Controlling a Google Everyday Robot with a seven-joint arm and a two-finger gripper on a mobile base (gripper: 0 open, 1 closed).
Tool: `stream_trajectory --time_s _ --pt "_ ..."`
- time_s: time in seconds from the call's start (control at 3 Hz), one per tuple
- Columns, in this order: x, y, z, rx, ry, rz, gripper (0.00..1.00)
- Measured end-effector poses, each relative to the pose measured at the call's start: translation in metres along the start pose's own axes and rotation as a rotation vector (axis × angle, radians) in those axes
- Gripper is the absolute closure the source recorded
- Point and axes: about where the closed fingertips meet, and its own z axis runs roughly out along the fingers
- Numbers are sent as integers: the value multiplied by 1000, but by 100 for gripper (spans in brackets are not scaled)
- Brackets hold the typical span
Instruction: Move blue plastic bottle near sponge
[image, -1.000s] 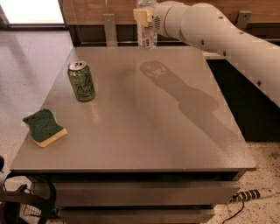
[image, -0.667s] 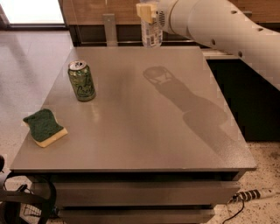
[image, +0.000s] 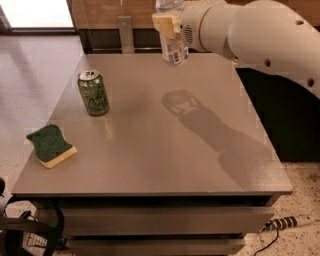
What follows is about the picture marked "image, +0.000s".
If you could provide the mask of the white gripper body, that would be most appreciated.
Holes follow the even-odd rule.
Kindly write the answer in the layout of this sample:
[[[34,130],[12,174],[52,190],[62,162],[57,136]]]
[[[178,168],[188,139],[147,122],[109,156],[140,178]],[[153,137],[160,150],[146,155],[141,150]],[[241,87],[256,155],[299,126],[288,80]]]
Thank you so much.
[[[180,14],[182,39],[188,48],[234,57],[228,44],[228,30],[240,5],[225,0],[187,1]]]

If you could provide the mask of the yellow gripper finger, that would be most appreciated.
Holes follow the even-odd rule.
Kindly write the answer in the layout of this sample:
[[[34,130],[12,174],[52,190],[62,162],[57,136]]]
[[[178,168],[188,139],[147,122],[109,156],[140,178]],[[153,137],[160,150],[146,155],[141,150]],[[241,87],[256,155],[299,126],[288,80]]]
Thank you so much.
[[[180,13],[169,11],[152,15],[154,28],[169,39],[176,39],[180,33]]]

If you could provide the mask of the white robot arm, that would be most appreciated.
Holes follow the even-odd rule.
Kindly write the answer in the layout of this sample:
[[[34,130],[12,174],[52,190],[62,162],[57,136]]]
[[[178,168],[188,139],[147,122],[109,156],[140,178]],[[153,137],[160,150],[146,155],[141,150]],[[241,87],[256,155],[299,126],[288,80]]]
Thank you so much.
[[[191,49],[289,79],[320,98],[320,33],[286,5],[254,0],[156,0],[153,27],[166,63],[184,63]]]

